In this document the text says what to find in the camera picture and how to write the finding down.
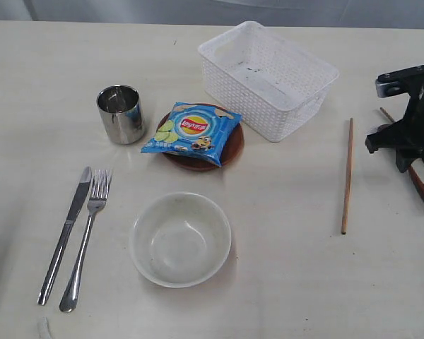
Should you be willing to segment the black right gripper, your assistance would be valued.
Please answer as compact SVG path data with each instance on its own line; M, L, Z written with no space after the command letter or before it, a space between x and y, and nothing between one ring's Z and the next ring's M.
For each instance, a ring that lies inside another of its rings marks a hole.
M424 164L424 109L413 118L403 118L387 127L366 136L365 145L373 154L380 148L395 150L397 169L404 173L417 159Z

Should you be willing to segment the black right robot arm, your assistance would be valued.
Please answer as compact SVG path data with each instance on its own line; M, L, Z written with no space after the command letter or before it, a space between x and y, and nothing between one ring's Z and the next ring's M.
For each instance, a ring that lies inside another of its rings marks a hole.
M384 73L375 80L375 87L380 98L407 93L409 101L400 120L366 136L369 153L380 148L395 150L401 173L417 159L424 164L424 65Z

